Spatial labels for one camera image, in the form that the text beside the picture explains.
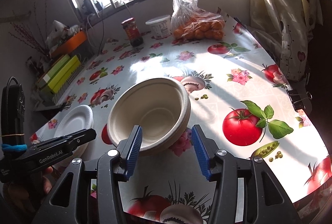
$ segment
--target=clear plastic bag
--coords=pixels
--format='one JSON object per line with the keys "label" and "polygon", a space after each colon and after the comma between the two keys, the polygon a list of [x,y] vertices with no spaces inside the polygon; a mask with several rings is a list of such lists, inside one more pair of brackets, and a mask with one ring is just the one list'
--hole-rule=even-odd
{"label": "clear plastic bag", "polygon": [[197,6],[198,0],[173,0],[171,32],[176,39],[215,39],[224,36],[225,21],[219,14]]}

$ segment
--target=beige paper bowl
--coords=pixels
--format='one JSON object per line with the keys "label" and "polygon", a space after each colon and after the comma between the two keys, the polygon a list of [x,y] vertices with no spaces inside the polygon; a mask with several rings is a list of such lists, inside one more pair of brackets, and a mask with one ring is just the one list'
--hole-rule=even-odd
{"label": "beige paper bowl", "polygon": [[132,86],[117,100],[108,116],[107,132],[117,146],[134,125],[140,125],[140,155],[151,155],[174,144],[189,117],[190,100],[184,86],[172,78],[154,78]]}

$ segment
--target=pea pod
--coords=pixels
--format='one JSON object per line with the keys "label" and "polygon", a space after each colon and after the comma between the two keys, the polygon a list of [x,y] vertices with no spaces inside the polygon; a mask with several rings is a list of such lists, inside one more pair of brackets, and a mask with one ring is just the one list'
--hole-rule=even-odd
{"label": "pea pod", "polygon": [[255,152],[252,153],[251,158],[255,156],[260,156],[261,158],[267,157],[271,152],[273,152],[279,146],[279,142],[270,142],[258,148]]}

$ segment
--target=rubber band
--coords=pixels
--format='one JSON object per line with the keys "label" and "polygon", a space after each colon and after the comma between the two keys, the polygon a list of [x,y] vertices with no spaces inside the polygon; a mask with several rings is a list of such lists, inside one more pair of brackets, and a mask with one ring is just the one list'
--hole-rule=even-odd
{"label": "rubber band", "polygon": [[20,144],[20,145],[2,144],[1,147],[3,152],[22,152],[28,149],[28,146],[26,144]]}
{"label": "rubber band", "polygon": [[9,137],[9,136],[23,136],[24,134],[8,134],[8,135],[0,135],[0,137]]}

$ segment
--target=glass jar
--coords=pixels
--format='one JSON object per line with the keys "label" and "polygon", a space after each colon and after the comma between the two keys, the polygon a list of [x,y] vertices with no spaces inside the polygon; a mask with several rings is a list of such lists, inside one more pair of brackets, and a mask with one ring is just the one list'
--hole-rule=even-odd
{"label": "glass jar", "polygon": [[141,34],[138,31],[135,18],[127,19],[123,21],[121,24],[123,29],[127,33],[127,36],[130,40],[130,44],[133,47],[139,46],[143,43],[143,38],[141,37]]}

